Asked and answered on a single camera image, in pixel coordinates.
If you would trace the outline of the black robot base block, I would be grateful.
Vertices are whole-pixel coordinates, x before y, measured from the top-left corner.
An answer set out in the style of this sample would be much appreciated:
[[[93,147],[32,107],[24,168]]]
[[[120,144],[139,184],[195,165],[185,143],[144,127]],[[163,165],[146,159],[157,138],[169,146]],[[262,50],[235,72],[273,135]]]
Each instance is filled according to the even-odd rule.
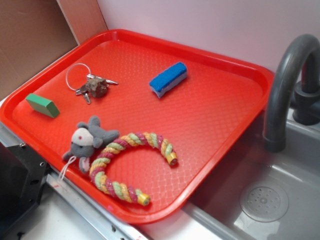
[[[49,165],[30,146],[0,145],[0,238],[40,205]]]

